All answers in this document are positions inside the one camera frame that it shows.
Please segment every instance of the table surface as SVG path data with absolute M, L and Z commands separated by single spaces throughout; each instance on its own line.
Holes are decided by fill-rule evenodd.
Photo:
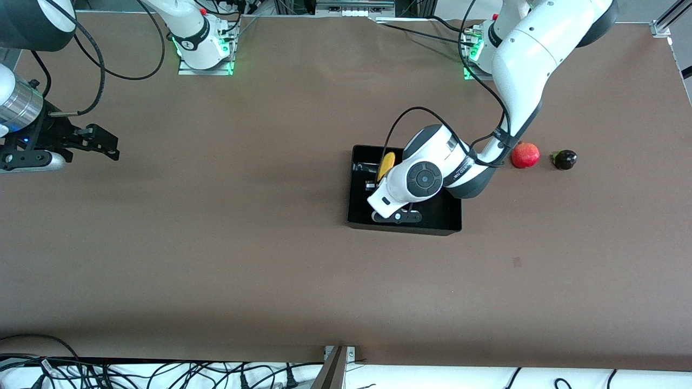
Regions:
M 146 15 L 80 20 L 111 70 L 155 65 Z M 73 43 L 43 57 L 48 99 L 87 106 L 97 68 Z M 692 109 L 648 26 L 565 61 L 523 138 L 544 157 L 500 169 L 449 237 L 354 230 L 345 214 L 353 145 L 380 145 L 404 109 L 466 140 L 494 128 L 454 44 L 263 18 L 233 76 L 176 63 L 168 47 L 149 80 L 109 76 L 73 119 L 117 135 L 119 162 L 75 152 L 62 171 L 0 177 L 2 334 L 91 356 L 295 361 L 341 343 L 371 363 L 689 369 Z M 41 75 L 29 55 L 17 71 Z M 411 113 L 391 145 L 434 122 Z M 547 158 L 563 148 L 579 153 L 569 172 Z

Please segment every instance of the red fruit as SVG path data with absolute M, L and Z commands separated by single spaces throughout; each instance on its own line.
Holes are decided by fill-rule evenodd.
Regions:
M 516 168 L 530 168 L 540 159 L 538 147 L 533 143 L 519 142 L 511 154 L 512 165 Z

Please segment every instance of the black bin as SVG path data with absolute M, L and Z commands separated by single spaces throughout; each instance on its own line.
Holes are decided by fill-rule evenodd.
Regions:
M 403 149 L 388 147 L 387 151 L 394 152 L 397 164 L 401 162 Z M 382 147 L 364 145 L 353 147 L 347 217 L 351 228 L 440 236 L 451 235 L 462 230 L 462 201 L 452 197 L 444 188 L 432 198 L 413 204 L 413 209 L 423 216 L 423 219 L 417 223 L 396 224 L 373 221 L 373 210 L 367 202 L 372 191 L 365 189 L 365 183 L 374 181 L 376 174 L 365 171 L 358 164 L 377 164 L 381 157 Z

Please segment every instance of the metal post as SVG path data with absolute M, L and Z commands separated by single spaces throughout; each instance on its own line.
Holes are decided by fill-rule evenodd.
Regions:
M 348 359 L 348 347 L 334 347 L 310 389 L 343 389 Z
M 677 0 L 660 18 L 649 23 L 651 34 L 656 38 L 665 38 L 671 35 L 668 29 L 676 20 L 692 7 L 692 0 Z

